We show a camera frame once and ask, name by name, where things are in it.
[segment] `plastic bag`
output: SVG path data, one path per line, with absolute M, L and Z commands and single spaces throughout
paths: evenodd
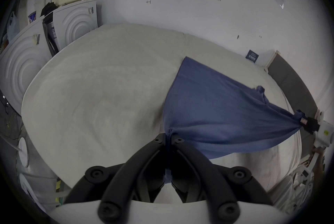
M 19 22 L 12 12 L 10 14 L 8 23 L 7 23 L 7 38 L 9 43 L 13 40 L 13 38 L 20 32 Z

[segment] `white mattress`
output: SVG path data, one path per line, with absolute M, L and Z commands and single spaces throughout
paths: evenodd
M 124 163 L 163 132 L 165 96 L 185 56 L 288 109 L 276 82 L 259 66 L 209 41 L 149 26 L 104 25 L 53 57 L 28 87 L 22 119 L 39 154 L 70 187 L 91 166 Z M 245 166 L 266 189 L 301 155 L 297 133 L 271 149 L 212 160 Z

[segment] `white wall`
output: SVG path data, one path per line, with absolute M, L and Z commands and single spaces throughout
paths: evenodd
M 302 78 L 325 120 L 334 123 L 334 47 L 321 0 L 98 0 L 99 23 L 131 22 L 173 29 L 264 64 L 271 52 Z

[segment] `dark sign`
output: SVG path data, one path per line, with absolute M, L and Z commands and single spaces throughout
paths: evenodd
M 248 54 L 247 54 L 247 56 L 246 56 L 246 59 L 249 59 L 249 60 L 251 60 L 252 62 L 256 62 L 256 60 L 257 60 L 257 58 L 258 58 L 258 55 L 255 53 L 255 52 L 253 52 L 253 51 L 248 51 Z

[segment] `blue towel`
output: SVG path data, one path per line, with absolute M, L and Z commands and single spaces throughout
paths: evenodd
M 305 115 L 271 104 L 264 91 L 186 57 L 165 100 L 165 133 L 178 134 L 209 159 L 271 148 L 295 134 Z

